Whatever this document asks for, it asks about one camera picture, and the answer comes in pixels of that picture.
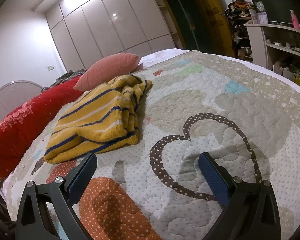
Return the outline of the yellow striped knit sweater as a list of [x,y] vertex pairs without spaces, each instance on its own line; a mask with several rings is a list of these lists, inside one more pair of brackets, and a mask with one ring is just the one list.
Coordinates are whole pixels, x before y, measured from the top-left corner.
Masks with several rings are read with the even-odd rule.
[[44,161],[59,164],[138,144],[137,111],[152,85],[151,80],[122,75],[89,91],[57,121]]

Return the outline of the red floral comforter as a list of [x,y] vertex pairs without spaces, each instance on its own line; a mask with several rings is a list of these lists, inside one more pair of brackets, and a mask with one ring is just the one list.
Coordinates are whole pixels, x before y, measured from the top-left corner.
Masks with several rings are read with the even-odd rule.
[[0,123],[0,181],[16,168],[32,142],[67,103],[82,95],[79,76],[52,87],[9,113]]

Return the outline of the patchwork quilted bedspread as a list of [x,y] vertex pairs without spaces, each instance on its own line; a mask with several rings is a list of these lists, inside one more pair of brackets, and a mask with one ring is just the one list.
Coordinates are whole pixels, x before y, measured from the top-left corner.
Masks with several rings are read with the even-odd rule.
[[94,239],[203,239],[222,212],[198,158],[271,182],[282,239],[300,226],[300,94],[249,88],[243,65],[176,56],[137,72],[153,85],[138,111],[140,141],[97,156],[74,211]]

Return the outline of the white bed headboard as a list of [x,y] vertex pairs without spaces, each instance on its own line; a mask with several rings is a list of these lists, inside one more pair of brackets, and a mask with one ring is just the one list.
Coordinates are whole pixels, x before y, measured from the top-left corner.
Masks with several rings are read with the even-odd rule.
[[38,96],[42,86],[26,80],[12,81],[0,88],[0,122],[14,109]]

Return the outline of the grey plaid blanket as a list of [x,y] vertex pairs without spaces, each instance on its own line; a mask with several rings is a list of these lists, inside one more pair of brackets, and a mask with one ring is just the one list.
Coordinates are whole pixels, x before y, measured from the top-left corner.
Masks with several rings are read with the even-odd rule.
[[60,85],[61,83],[65,83],[69,80],[72,80],[72,79],[78,77],[78,76],[81,76],[85,72],[86,72],[85,69],[80,69],[80,70],[76,70],[76,71],[70,70],[70,71],[66,72],[65,74],[63,74],[62,76],[58,77],[51,86],[43,87],[41,92],[43,93],[52,87],[56,87],[57,85]]

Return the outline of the white shelf unit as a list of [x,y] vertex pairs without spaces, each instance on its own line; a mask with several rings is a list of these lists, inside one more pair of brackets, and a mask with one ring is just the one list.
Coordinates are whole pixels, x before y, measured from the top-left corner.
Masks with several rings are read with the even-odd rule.
[[253,64],[269,70],[275,63],[291,64],[290,71],[300,70],[300,30],[272,24],[245,25],[252,52]]

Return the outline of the wooden door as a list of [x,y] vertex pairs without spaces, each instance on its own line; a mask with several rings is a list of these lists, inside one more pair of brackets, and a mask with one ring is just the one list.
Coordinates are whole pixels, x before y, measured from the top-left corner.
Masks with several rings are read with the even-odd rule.
[[220,0],[198,1],[203,7],[204,16],[207,19],[207,29],[214,46],[213,53],[234,57],[232,36]]

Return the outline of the small pink clock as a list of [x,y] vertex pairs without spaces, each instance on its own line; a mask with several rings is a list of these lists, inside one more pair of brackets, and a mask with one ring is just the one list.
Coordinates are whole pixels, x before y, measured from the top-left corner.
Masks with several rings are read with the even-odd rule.
[[268,16],[266,12],[257,13],[257,22],[258,24],[268,24]]

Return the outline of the pink spray bottle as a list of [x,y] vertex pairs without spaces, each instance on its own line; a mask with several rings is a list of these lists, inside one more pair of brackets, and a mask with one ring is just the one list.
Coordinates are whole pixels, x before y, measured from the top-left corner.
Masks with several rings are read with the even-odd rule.
[[298,18],[296,16],[295,12],[293,10],[290,10],[290,15],[291,15],[291,19],[292,19],[293,28],[299,30],[300,24],[299,24],[299,21],[298,21]]

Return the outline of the dark mantel clock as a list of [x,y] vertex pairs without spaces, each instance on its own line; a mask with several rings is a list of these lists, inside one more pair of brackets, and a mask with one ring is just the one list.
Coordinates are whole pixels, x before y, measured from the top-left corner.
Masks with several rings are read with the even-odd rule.
[[265,12],[266,11],[262,0],[251,0],[251,1],[253,2],[255,10],[257,12]]

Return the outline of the black television screen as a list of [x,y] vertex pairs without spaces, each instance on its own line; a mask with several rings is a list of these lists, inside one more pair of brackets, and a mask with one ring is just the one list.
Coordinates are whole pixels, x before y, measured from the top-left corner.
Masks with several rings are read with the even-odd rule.
[[271,24],[286,23],[292,25],[291,10],[300,23],[300,10],[291,0],[261,0]]

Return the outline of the pink corduroy pillow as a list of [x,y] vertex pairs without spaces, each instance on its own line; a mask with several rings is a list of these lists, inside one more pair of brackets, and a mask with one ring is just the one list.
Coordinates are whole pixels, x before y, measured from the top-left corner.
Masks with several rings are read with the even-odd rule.
[[131,53],[118,53],[104,57],[79,78],[74,89],[82,92],[90,91],[117,76],[129,74],[138,67],[140,60],[138,55]]

